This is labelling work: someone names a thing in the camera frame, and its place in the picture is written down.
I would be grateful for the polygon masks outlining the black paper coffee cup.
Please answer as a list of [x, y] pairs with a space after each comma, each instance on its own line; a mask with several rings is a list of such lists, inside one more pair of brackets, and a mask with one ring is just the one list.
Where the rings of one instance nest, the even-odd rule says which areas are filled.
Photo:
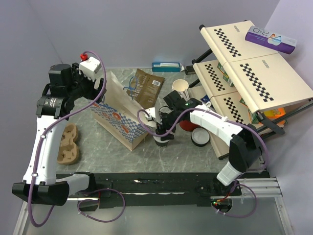
[[169, 143], [169, 140], [165, 140], [165, 141], [161, 141], [161, 140], [157, 141], [157, 140], [155, 140], [155, 142], [156, 142], [157, 146], [159, 146], [159, 147], [166, 147], [168, 145], [168, 143]]

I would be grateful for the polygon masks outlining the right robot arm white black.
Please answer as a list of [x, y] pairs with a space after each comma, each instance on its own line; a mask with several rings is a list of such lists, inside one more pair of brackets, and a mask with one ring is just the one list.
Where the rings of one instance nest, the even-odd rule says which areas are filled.
[[160, 108], [151, 113], [156, 122], [157, 144], [172, 140], [176, 125], [186, 120], [212, 133], [229, 147], [228, 161], [213, 184], [217, 194], [225, 195], [234, 180], [248, 171], [260, 156], [268, 155], [265, 143], [251, 125], [230, 121], [195, 98], [185, 100], [176, 91], [170, 92], [164, 101], [170, 110], [168, 113]]

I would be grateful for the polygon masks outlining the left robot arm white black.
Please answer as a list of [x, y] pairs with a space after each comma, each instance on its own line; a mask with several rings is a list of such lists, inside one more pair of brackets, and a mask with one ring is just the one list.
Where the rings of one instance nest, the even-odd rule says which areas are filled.
[[48, 76], [49, 83], [37, 101], [37, 132], [31, 160], [23, 180], [12, 185], [12, 193], [33, 204], [62, 206], [79, 191], [86, 197], [96, 193], [92, 173], [74, 173], [58, 180], [56, 166], [74, 102], [81, 97], [100, 101], [106, 90], [100, 65], [57, 64], [51, 66]]

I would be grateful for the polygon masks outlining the white plastic cup lid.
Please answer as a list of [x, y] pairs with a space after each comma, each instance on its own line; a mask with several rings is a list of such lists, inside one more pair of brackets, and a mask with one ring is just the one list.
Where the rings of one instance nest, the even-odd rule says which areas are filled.
[[163, 139], [161, 137], [156, 137], [156, 136], [153, 136], [154, 140], [155, 140], [155, 143], [158, 145], [158, 146], [166, 146], [168, 144], [168, 142], [170, 140], [167, 140], [167, 139]]

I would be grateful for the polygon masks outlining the blue checkered paper bag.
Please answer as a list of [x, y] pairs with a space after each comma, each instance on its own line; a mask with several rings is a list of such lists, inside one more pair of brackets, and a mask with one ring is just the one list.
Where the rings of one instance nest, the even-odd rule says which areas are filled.
[[142, 109], [140, 104], [132, 100], [111, 71], [106, 75], [104, 100], [94, 103], [90, 109], [94, 119], [132, 151], [148, 135], [145, 129], [153, 130], [156, 125], [146, 121], [144, 113], [140, 113], [143, 127], [137, 119], [137, 112]]

